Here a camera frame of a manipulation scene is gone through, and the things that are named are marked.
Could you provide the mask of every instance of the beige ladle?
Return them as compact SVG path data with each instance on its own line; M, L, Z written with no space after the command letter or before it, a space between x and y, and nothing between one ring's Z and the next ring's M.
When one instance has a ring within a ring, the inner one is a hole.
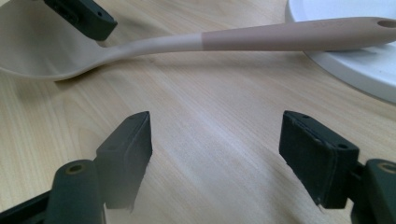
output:
M396 21L345 18L303 21L191 35L173 35L103 48L42 0L0 7L0 70L19 77L61 80L139 55L177 51L361 49L396 40Z

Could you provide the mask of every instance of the ladle bowl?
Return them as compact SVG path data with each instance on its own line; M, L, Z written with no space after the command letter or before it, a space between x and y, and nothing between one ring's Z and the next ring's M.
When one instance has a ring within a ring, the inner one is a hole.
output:
M396 21L344 18L171 35L103 48L42 0L0 7L0 70L19 77L61 80L139 55L209 50L345 50L396 40Z

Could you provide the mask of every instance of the light wood surface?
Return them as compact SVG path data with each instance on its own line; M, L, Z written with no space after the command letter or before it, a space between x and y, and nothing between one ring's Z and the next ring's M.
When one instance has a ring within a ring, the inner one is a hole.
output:
M111 46L281 23L286 0L97 3L119 22ZM284 110L343 135L360 147L361 162L396 161L396 106L302 52L150 55L59 82L1 73L0 211L49 190L60 166L93 159L126 117L149 111L153 155L134 211L107 211L109 223L350 223L351 202L316 207L279 156Z

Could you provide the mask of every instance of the ladle handle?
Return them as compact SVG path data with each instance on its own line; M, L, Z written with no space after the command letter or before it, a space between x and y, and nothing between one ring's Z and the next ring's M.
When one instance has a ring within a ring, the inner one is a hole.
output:
M202 33L203 50L344 50L396 40L396 21L358 17Z

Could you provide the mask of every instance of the plate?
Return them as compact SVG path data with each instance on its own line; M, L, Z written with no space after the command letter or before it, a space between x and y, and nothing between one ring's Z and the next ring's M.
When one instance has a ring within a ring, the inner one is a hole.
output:
M394 0L289 0L286 21L347 17L396 20ZM337 52L306 52L319 66L349 85L396 104L396 42Z

